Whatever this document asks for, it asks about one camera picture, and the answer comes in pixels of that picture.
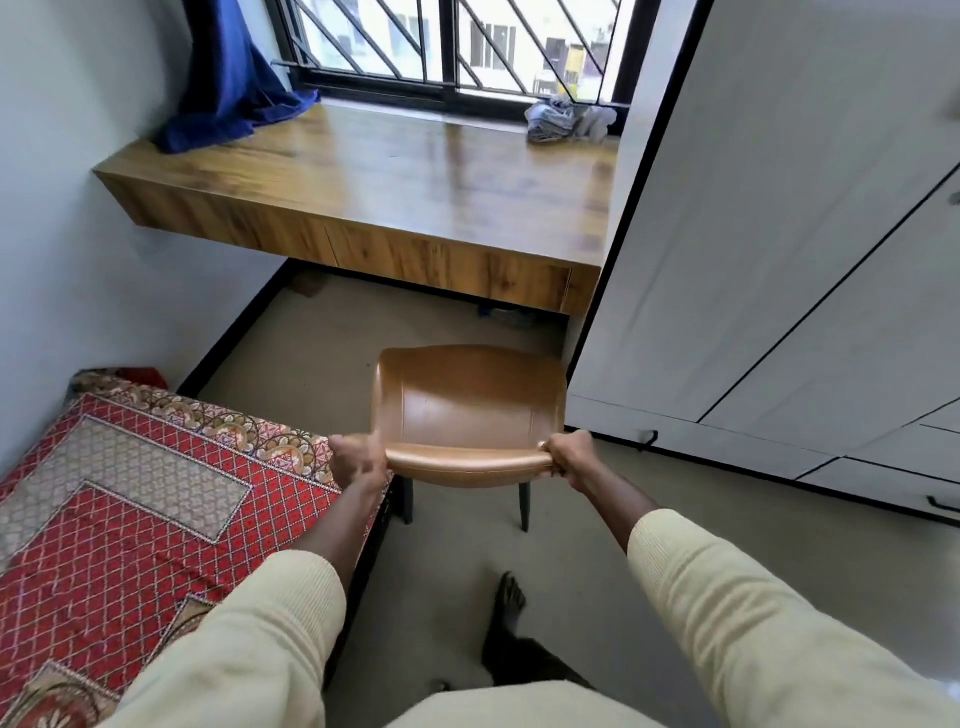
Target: blue curtain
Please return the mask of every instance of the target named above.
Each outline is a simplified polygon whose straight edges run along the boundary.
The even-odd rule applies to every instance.
[[[190,79],[154,143],[178,154],[250,136],[302,114],[317,91],[290,92],[253,45],[237,0],[183,0],[193,35]]]

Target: wooden desk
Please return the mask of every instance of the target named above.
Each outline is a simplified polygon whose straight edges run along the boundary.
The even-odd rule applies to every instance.
[[[603,264],[615,141],[317,106],[184,155],[94,171],[137,225],[570,314]]]

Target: crumpled plastic bag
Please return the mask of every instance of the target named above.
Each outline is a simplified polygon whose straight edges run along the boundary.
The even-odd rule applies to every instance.
[[[616,121],[613,109],[574,104],[565,94],[537,101],[524,116],[527,117],[527,141],[535,144],[571,137],[596,143]]]

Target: person's left hand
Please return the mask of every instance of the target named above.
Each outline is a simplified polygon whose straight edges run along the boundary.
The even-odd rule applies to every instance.
[[[387,479],[387,451],[378,432],[372,435],[330,435],[330,472],[342,489],[357,480],[382,486]]]

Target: bed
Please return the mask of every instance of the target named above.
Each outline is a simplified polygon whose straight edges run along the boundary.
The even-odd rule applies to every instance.
[[[0,481],[0,728],[91,726],[339,496],[326,438],[86,372]],[[368,527],[349,625],[389,522]]]

